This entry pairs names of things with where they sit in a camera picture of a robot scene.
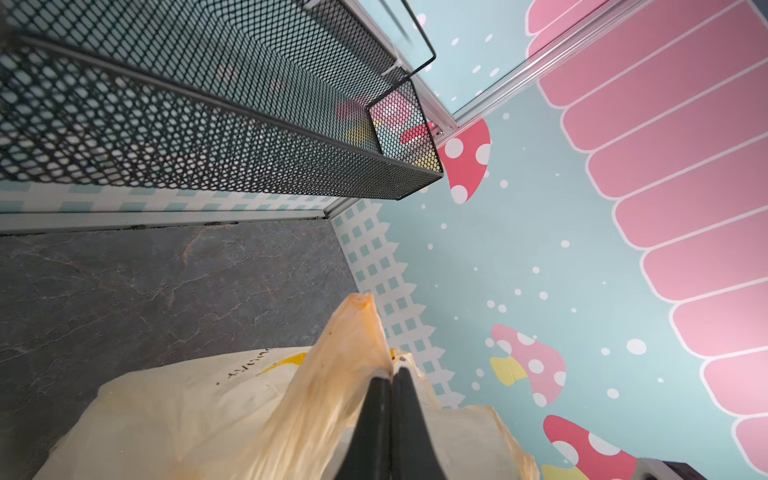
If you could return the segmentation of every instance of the white polka dot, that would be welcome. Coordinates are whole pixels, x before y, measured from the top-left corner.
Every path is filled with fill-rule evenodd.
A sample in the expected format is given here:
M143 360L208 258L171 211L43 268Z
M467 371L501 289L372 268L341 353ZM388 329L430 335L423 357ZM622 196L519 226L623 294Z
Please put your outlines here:
M491 144L483 144L478 147L475 152L475 160L480 165L488 165L488 158L491 156Z
M445 144L445 156L448 158L458 158L464 151L464 144L458 138L452 138Z
M547 406L547 397L543 396L541 393L534 393L533 401L536 405L540 407Z
M567 458L570 463L574 465L578 463L578 452L570 443L558 440L556 442L552 442L552 446L555 447L558 452L560 452L565 458Z
M523 335L520 332L518 332L518 341L523 345L533 345L536 343L536 340L532 339L530 336Z
M467 189L464 188L464 185L455 185L454 187L451 187L451 197L453 197L453 201L457 204L461 205L466 202L468 196L469 194L467 193Z
M528 369L533 373L544 372L544 363L541 363L541 360L533 359L528 362Z
M645 353L648 348L645 345L645 342L640 339L632 339L629 342L627 342L627 350L629 350L629 353L633 353L635 355L642 355Z
M507 355L512 354L512 345L510 345L508 341L499 340L498 342L496 342L496 345L500 346L502 350L504 350L507 353Z
M592 448L595 449L597 453L612 457L613 455L618 455L618 453L621 452L621 449L614 447L594 433L590 433L587 438L589 439L589 444L592 445Z

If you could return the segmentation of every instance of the black object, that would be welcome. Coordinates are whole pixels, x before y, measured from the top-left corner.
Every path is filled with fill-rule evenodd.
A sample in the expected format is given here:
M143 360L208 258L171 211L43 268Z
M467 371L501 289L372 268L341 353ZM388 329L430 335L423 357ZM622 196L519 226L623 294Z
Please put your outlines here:
M399 199L442 177L426 64L392 68L340 0L7 10L0 179Z
M336 480L445 480L411 372L373 379Z

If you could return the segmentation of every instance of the white dot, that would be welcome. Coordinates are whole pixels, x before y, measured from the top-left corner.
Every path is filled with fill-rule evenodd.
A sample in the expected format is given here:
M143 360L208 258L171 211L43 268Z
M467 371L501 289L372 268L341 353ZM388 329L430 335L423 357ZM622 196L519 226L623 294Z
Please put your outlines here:
M587 438L589 439L589 444L592 445L592 448L595 449L597 453L611 457L613 455L618 455L619 452L621 452L621 449L614 447L594 433L590 433Z
M578 452L570 443L558 440L556 442L552 442L552 446L555 447L558 452L563 454L563 456L567 458L570 463L574 465L578 463Z
M547 406L547 397L543 396L541 393L534 393L533 401L536 405L540 407Z
M466 202L468 196L469 193L467 193L467 189L464 188L464 185L456 185L451 187L451 197L457 204L461 205Z
M518 332L518 341L523 345L533 345L536 343L536 340L532 339L530 336L523 335L520 332Z
M632 339L629 342L627 342L627 350L629 350L629 353L633 353L635 355L642 355L645 353L646 350L648 350L648 348L645 345L645 342L643 340Z
M528 369L533 373L544 372L544 363L541 363L541 360L533 359L528 362Z
M458 158L464 151L464 144L458 138L452 138L445 144L445 156L448 158Z
M508 341L499 340L498 342L496 342L496 345L500 346L502 350L504 350L507 353L507 355L512 354L512 345L510 345Z

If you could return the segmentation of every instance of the cartoon wall mural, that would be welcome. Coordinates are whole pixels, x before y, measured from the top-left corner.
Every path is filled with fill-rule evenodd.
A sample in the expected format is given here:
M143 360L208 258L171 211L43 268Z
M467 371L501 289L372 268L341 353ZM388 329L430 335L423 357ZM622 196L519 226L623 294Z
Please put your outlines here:
M529 4L527 53L600 4ZM628 480L640 457L768 476L761 8L650 2L441 149L447 180L374 203L444 406L493 406L545 480Z

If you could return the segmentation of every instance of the mushroom illustration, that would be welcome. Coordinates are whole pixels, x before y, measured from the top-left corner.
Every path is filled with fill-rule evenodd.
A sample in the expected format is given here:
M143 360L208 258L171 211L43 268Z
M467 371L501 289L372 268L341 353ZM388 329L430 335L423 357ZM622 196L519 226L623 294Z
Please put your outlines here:
M573 422L549 415L544 434L589 480L630 480L634 474L635 457Z
M480 120L438 150L451 185L451 197L463 204L477 191L491 155L491 132Z
M507 326L494 325L491 335L509 357L491 359L491 366L500 382L507 386L529 378L533 400L543 407L551 404L565 385L565 360L550 346L537 342Z

